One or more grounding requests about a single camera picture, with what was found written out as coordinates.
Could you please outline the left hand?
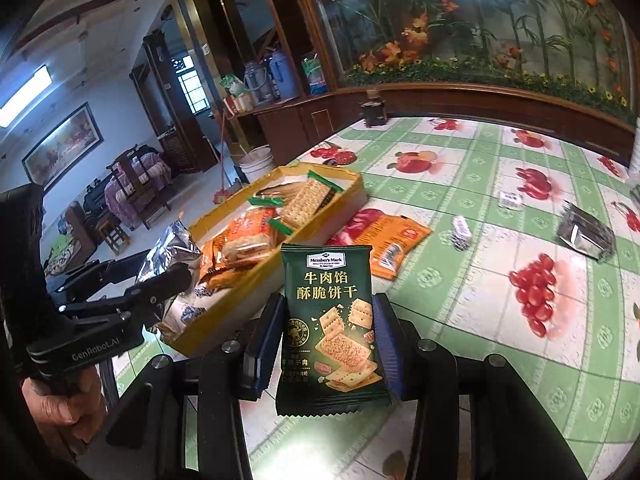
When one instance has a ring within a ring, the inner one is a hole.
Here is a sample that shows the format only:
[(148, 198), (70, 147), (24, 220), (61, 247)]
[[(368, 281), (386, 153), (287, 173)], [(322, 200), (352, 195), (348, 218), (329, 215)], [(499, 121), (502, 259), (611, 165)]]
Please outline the left hand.
[(73, 457), (68, 439), (89, 443), (106, 419), (101, 379), (94, 366), (79, 374), (71, 396), (44, 394), (44, 385), (32, 378), (22, 383), (22, 393), (44, 442), (55, 455), (68, 460)]

